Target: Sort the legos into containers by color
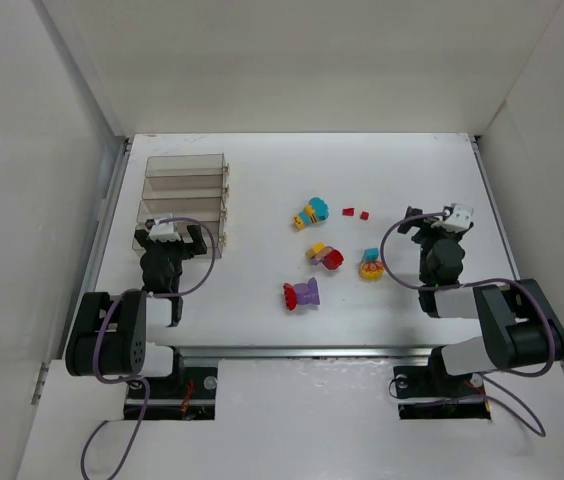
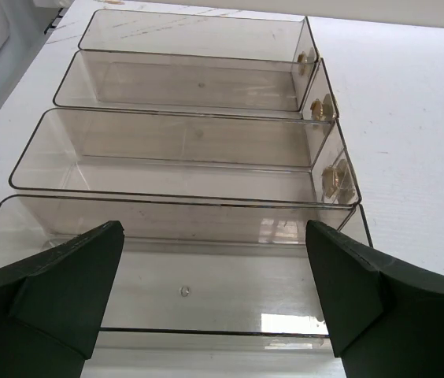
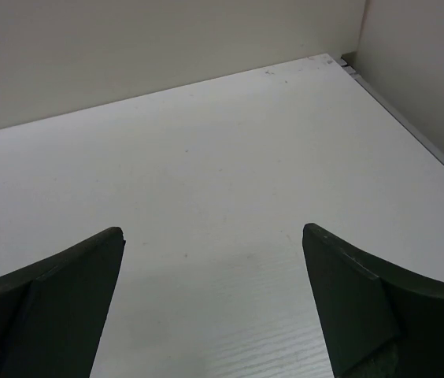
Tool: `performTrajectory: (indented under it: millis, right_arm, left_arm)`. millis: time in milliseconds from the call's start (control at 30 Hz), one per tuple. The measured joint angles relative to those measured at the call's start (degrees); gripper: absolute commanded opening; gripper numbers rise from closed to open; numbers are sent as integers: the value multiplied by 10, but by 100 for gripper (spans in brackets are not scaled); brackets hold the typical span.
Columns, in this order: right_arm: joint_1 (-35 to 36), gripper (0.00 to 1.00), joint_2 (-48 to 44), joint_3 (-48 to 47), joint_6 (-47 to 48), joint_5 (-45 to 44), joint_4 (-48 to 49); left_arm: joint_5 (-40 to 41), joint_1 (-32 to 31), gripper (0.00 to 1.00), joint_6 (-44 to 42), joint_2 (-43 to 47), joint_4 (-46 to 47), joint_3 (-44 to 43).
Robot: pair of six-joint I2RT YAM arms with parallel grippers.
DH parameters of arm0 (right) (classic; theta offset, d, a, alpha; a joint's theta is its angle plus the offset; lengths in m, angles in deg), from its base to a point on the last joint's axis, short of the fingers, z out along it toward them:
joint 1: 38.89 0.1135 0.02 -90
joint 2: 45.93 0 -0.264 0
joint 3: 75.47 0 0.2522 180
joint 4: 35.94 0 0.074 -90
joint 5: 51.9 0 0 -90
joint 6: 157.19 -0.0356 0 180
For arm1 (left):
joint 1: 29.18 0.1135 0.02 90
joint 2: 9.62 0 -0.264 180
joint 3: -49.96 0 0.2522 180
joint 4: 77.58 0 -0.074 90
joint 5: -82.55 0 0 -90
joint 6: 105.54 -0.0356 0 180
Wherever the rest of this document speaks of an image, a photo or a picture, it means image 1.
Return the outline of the teal square lego brick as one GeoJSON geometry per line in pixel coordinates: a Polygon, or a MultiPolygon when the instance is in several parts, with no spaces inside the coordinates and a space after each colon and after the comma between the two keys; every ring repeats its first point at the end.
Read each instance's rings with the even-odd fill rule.
{"type": "Polygon", "coordinates": [[[377,248],[368,248],[364,250],[362,262],[373,262],[379,257],[379,250],[377,248]]]}

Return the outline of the yellow flower lego disc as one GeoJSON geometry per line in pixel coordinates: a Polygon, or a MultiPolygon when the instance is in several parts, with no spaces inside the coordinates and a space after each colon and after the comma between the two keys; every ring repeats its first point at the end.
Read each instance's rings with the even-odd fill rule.
{"type": "Polygon", "coordinates": [[[379,280],[384,272],[384,266],[378,260],[362,262],[358,270],[359,276],[365,281],[379,280]]]}

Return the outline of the red rounded lego brick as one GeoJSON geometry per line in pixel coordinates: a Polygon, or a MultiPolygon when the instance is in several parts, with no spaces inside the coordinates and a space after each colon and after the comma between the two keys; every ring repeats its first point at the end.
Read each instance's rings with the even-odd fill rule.
{"type": "Polygon", "coordinates": [[[344,257],[337,249],[329,251],[322,259],[325,268],[331,271],[337,270],[344,262],[344,257]]]}

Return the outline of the teal round lego brick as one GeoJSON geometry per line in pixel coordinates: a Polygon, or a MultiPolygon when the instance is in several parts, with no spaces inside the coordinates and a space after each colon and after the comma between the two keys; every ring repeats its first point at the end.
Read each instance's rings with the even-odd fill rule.
{"type": "Polygon", "coordinates": [[[304,211],[307,213],[312,224],[323,222],[329,217],[329,207],[326,202],[319,197],[311,198],[304,211]]]}

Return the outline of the yellow striped lego brick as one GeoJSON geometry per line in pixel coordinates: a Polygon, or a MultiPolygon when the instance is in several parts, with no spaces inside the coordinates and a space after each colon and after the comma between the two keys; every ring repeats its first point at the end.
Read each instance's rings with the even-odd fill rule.
{"type": "Polygon", "coordinates": [[[298,231],[305,229],[307,226],[313,225],[319,221],[314,210],[302,210],[293,217],[293,225],[298,231]]]}

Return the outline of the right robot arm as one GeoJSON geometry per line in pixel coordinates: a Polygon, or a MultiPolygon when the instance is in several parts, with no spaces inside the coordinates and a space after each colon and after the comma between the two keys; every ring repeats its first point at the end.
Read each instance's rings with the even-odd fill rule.
{"type": "Polygon", "coordinates": [[[415,289],[423,312],[475,320],[480,327],[474,338],[434,348],[424,367],[395,368],[401,398],[457,398],[482,373],[564,360],[564,327],[536,280],[461,283],[460,242],[473,227],[472,216],[472,208],[460,204],[430,215],[409,207],[397,228],[420,248],[415,289]]]}

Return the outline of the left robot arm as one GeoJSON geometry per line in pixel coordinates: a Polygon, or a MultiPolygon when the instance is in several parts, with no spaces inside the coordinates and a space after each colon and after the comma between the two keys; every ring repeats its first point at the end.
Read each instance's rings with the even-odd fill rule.
{"type": "Polygon", "coordinates": [[[149,355],[149,311],[159,324],[175,327],[182,316],[183,298],[199,290],[205,273],[193,287],[182,291],[183,263],[198,256],[216,256],[211,229],[187,217],[149,219],[134,232],[144,250],[140,257],[142,285],[118,296],[87,292],[82,296],[65,350],[65,365],[74,377],[112,376],[135,381],[149,355]]]}

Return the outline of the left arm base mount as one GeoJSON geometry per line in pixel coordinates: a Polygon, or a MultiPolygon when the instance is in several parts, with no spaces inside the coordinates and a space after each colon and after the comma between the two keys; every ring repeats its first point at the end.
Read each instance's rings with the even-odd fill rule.
{"type": "Polygon", "coordinates": [[[178,357],[167,377],[148,378],[147,421],[211,421],[215,419],[218,365],[178,357]]]}

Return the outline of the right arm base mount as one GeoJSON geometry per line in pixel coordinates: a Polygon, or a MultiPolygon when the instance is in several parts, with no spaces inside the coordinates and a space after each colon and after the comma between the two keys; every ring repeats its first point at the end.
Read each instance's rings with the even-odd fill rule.
{"type": "Polygon", "coordinates": [[[482,378],[448,376],[428,366],[397,366],[390,385],[401,420],[490,420],[482,378]]]}

